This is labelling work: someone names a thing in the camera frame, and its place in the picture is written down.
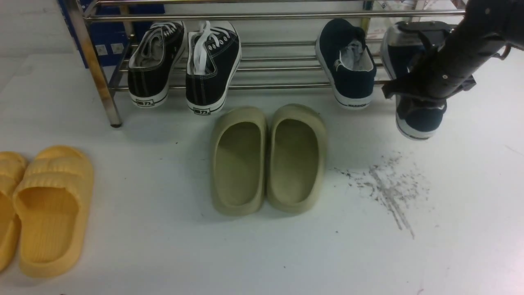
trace black canvas sneaker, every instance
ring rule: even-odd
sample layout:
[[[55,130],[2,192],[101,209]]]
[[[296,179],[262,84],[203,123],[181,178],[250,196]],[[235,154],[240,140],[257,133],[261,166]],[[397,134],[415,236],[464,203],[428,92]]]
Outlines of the black canvas sneaker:
[[[153,108],[166,101],[169,74],[187,46],[183,22],[154,23],[129,59],[127,83],[133,103]]]
[[[240,39],[229,22],[202,22],[200,31],[189,33],[188,39],[188,107],[197,115],[210,115],[224,106],[242,55]]]
[[[380,57],[390,79],[397,79],[409,73],[413,62],[425,49],[417,34],[407,34],[398,25],[388,28],[384,35]],[[446,100],[442,102],[421,101],[395,96],[397,128],[411,140],[427,140],[435,135],[447,110]]]
[[[340,107],[358,110],[371,103],[377,67],[363,29],[333,19],[322,29],[315,52]]]

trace chrome bar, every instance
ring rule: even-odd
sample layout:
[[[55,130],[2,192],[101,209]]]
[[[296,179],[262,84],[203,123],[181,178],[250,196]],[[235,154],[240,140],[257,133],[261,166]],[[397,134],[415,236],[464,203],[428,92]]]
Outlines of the chrome bar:
[[[209,4],[209,3],[263,3],[263,2],[338,2],[360,0],[99,0],[101,5],[136,5],[136,4]]]
[[[119,69],[122,68],[122,64],[124,63],[124,60],[129,60],[129,59],[126,59],[126,57],[130,53],[130,49],[131,49],[130,45],[131,45],[131,39],[128,40],[126,47],[124,47],[124,51],[122,51],[122,57],[120,57],[120,61],[116,65],[115,71],[113,72],[113,74],[111,75],[111,79],[109,80],[108,85],[109,85],[109,89],[111,92],[111,96],[115,94],[115,91],[111,90],[111,88],[114,86],[120,85],[120,80],[122,79],[123,72]]]
[[[271,20],[316,19],[349,17],[426,17],[464,15],[465,10],[398,10],[324,13],[260,13],[260,14],[178,14],[178,15],[97,15],[85,18],[86,22],[147,22],[152,20]]]
[[[377,68],[383,67],[382,63],[375,63]],[[283,71],[318,71],[322,70],[321,66],[290,66],[290,67],[251,67],[238,68],[237,72],[283,72]],[[129,72],[129,69],[120,69],[120,72]],[[185,72],[185,68],[174,68],[173,72]]]
[[[315,46],[315,41],[245,42],[242,47]]]
[[[87,24],[84,22],[84,13],[82,7],[77,0],[65,0],[65,9],[71,19],[71,24],[75,33],[77,34],[79,45],[84,54],[85,61],[93,77],[96,89],[99,93],[100,100],[104,106],[105,113],[112,127],[118,128],[122,125],[122,120],[118,114],[118,109],[115,105],[112,92],[107,85],[107,79],[104,71],[100,66],[96,50],[91,41]]]
[[[382,39],[369,39],[366,43],[380,43]],[[242,42],[242,47],[292,47],[292,46],[315,46],[315,41],[280,41],[280,42]]]
[[[375,86],[384,85],[386,80],[375,81]],[[231,85],[229,89],[232,90],[255,90],[255,89],[305,89],[305,88],[326,88],[331,87],[329,82],[315,82],[315,83],[282,83],[282,84],[255,84],[255,85]],[[170,90],[183,90],[184,85],[174,85],[169,87]],[[124,92],[128,91],[128,86],[118,86],[113,88],[114,91]]]
[[[244,62],[263,62],[263,61],[269,61],[269,62],[286,62],[286,61],[316,61],[315,55],[308,55],[308,56],[281,56],[281,57],[242,57],[241,61]],[[128,63],[129,59],[124,59],[124,63]],[[185,63],[188,62],[187,57],[183,57],[180,59],[179,62]]]
[[[96,14],[98,11],[98,1],[94,0],[89,3],[88,7],[84,11],[84,17],[90,17]]]

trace robotic arm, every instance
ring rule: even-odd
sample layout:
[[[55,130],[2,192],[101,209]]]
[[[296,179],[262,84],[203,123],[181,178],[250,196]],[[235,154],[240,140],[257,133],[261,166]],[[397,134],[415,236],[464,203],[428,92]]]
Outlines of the robotic arm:
[[[472,74],[507,46],[524,49],[524,0],[469,0],[456,27],[443,22],[399,24],[417,34],[426,53],[409,74],[386,83],[386,98],[395,94],[440,104],[475,86]]]

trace slipper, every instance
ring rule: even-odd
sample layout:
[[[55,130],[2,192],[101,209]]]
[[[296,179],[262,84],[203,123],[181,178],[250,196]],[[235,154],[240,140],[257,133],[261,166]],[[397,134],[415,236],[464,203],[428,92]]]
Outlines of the slipper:
[[[220,117],[213,130],[213,205],[231,216],[258,211],[264,191],[266,116],[257,108],[238,108]]]
[[[326,128],[317,112],[300,104],[277,110],[267,182],[273,207],[290,213],[313,207],[324,177],[326,145]]]
[[[80,253],[93,191],[93,166],[79,150],[52,146],[29,164],[13,194],[22,224],[20,269],[54,277],[74,266]]]
[[[24,177],[27,160],[14,152],[0,152],[0,271],[15,255],[20,236],[20,219],[13,208],[12,195]]]

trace shoe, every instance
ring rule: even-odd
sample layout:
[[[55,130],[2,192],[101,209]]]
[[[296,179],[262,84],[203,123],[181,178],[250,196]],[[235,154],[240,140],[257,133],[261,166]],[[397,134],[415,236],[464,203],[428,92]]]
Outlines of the shoe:
[[[339,106],[363,109],[371,102],[377,66],[366,46],[366,34],[345,19],[329,21],[315,45]]]
[[[61,275],[78,261],[93,194],[93,166],[81,151],[57,145],[36,156],[13,193],[21,220],[20,269]]]
[[[277,110],[271,126],[267,195],[284,212],[302,213],[319,198],[327,134],[317,112],[300,104]]]
[[[153,108],[166,101],[169,75],[187,46],[183,22],[154,23],[129,59],[127,83],[133,103]]]
[[[0,271],[16,252],[20,219],[13,208],[13,191],[24,177],[27,160],[18,153],[0,152]]]
[[[389,27],[380,49],[380,57],[390,79],[397,79],[409,72],[414,61],[425,49],[417,34],[407,34],[397,25]],[[432,137],[442,123],[447,103],[425,102],[395,96],[397,128],[405,137],[422,141]]]
[[[219,112],[242,55],[238,34],[229,22],[201,22],[200,31],[189,33],[188,39],[188,107],[197,115]]]
[[[266,132],[266,116],[257,108],[238,108],[217,121],[211,139],[211,178],[218,212],[243,216],[262,206]]]

